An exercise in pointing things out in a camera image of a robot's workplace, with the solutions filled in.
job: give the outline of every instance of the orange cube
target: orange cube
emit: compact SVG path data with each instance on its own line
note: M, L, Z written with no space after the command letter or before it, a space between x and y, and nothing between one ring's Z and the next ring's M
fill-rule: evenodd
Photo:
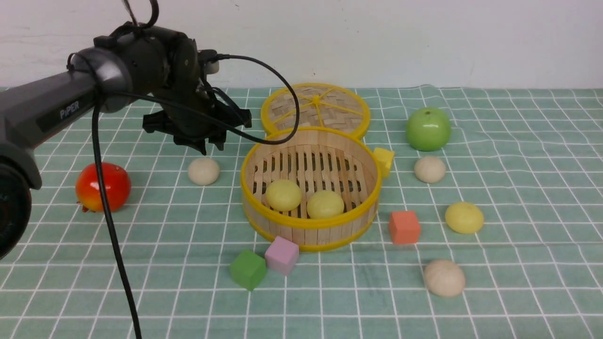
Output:
M414 211L396 211L390 215L391 242L396 245L415 244L421 234L421 225L418 223Z

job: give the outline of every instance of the robotic arm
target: robotic arm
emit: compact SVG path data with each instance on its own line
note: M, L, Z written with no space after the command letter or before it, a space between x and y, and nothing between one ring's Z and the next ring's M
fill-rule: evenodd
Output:
M195 40L178 31L127 27L136 26L128 22L109 36L94 38L93 47L70 56L66 72L0 92L0 258L28 224L30 189L42 187L33 150L90 111L99 96L129 93L107 97L103 113L117 112L149 93L156 102L189 108L161 104L163 110L143 117L142 127L169 134L175 144L203 155L206 139L223 150L227 131L202 115L251 127L250 111L207 82L207 75L219 69L216 51L198 51Z

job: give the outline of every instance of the pink cube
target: pink cube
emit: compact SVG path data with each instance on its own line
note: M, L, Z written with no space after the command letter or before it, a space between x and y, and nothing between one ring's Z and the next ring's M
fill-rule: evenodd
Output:
M300 256L300 247L281 236L277 236L264 254L266 266L284 276L289 275Z

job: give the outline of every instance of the bamboo steamer basket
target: bamboo steamer basket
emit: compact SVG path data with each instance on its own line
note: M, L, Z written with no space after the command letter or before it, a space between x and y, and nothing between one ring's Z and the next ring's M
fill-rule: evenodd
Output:
M271 134L282 139L291 130ZM241 168L242 205L253 229L268 241L281 236L301 251L332 250L358 239L371 226L382 184L380 163L366 145L343 131L326 127L299 127L281 145L256 144ZM300 206L292 212L270 208L266 187L278 179L297 182ZM313 193L330 189L345 202L343 214L310 219L306 202Z
M301 83L292 88L300 105L300 127L331 128L358 140L367 133L371 110L354 92L324 83ZM293 128L295 101L287 87L264 101L260 117L267 135Z

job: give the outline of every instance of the steamer lid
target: steamer lid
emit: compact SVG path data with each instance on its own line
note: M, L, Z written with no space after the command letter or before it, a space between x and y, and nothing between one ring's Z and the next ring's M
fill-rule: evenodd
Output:
M292 87L300 105L300 127L331 128L359 140L366 134L370 109L354 92L323 83L302 83ZM286 87L266 99L261 118L268 135L293 128L295 101Z

